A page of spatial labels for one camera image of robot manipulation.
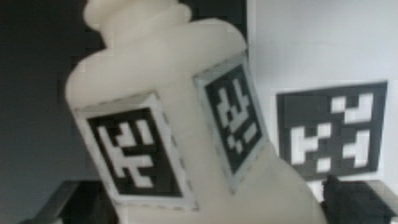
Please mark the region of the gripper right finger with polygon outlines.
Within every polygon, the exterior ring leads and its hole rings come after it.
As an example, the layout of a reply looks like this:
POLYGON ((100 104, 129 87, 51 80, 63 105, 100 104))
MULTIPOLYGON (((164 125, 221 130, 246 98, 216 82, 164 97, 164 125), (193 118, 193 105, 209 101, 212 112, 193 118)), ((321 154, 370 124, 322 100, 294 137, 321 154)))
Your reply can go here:
POLYGON ((398 213, 365 181, 342 181, 329 175, 322 186, 329 224, 392 224, 398 213))

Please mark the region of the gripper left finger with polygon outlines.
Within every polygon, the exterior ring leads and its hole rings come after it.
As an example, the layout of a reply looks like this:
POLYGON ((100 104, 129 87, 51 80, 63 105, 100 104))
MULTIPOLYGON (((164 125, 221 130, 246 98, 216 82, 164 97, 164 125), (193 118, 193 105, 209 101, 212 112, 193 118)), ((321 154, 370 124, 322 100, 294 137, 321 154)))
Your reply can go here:
POLYGON ((36 216, 20 224, 120 224, 100 181, 65 181, 36 216))

